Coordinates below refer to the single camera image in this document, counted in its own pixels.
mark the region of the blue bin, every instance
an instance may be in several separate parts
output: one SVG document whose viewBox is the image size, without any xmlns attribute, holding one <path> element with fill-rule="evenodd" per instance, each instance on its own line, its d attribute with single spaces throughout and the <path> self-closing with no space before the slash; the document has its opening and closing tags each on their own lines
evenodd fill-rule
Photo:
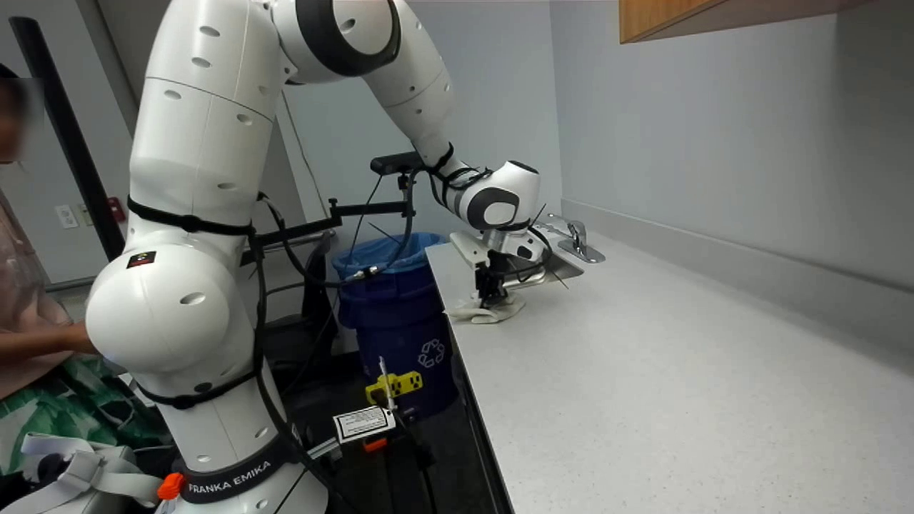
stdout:
<svg viewBox="0 0 914 514">
<path fill-rule="evenodd" d="M 340 322 L 356 332 L 365 379 L 376 379 L 379 358 L 392 373 L 423 373 L 423 392 L 396 399 L 413 420 L 458 396 L 448 322 L 426 259 L 426 249 L 438 242 L 442 242 L 438 233 L 412 233 L 402 255 L 385 266 L 400 238 L 372 239 L 333 266 L 342 280 Z M 382 270 L 348 280 L 372 266 Z"/>
</svg>

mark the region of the white countertop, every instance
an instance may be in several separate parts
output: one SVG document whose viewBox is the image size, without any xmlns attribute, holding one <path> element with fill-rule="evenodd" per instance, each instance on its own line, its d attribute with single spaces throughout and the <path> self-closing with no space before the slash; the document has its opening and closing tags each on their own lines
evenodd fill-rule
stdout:
<svg viewBox="0 0 914 514">
<path fill-rule="evenodd" d="M 914 373 L 629 245 L 450 322 L 516 514 L 910 514 Z M 460 255 L 429 249 L 442 299 Z"/>
</svg>

